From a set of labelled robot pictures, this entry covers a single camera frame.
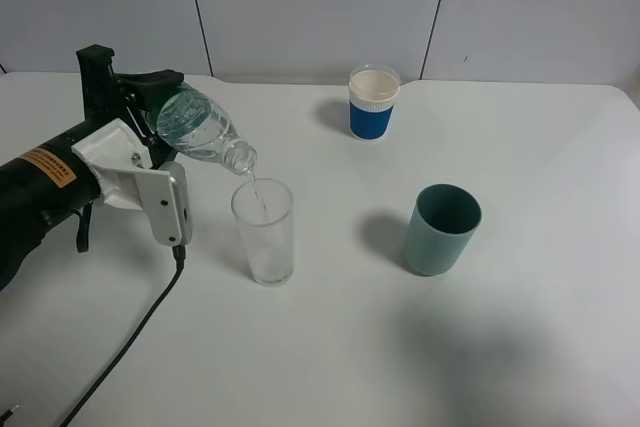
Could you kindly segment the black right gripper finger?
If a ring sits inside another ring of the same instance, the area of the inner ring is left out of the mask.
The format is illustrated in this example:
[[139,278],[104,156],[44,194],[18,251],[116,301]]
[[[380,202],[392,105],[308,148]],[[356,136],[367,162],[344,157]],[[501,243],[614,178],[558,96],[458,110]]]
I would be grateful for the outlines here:
[[127,93],[134,97],[134,105],[144,112],[154,112],[179,90],[184,74],[172,69],[148,73],[115,75]]

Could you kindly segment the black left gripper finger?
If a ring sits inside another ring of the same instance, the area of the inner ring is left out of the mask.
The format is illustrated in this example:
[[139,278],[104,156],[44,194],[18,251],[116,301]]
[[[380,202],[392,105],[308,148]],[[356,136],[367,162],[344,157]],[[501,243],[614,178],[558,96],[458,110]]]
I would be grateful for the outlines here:
[[151,169],[158,170],[167,161],[174,161],[178,151],[162,139],[148,139],[147,149],[150,154]]

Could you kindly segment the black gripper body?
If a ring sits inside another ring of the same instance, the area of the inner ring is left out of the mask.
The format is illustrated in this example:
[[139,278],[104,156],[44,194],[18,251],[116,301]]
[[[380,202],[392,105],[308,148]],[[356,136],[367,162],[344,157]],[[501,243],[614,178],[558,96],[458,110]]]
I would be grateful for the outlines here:
[[138,108],[136,95],[130,92],[114,73],[114,56],[111,48],[97,44],[76,52],[85,122],[93,131],[97,131],[113,120],[123,121],[148,148],[152,166],[159,167],[158,138],[152,133]]

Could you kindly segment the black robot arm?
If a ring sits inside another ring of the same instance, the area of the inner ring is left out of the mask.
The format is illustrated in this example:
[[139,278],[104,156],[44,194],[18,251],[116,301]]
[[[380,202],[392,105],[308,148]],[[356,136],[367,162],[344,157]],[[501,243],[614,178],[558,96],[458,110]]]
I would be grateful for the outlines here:
[[69,217],[79,218],[76,248],[89,248],[95,203],[141,210],[154,238],[176,246],[187,239],[184,177],[177,152],[150,126],[149,117],[183,83],[165,69],[117,74],[115,53],[98,44],[76,53],[84,119],[1,167],[1,284]]

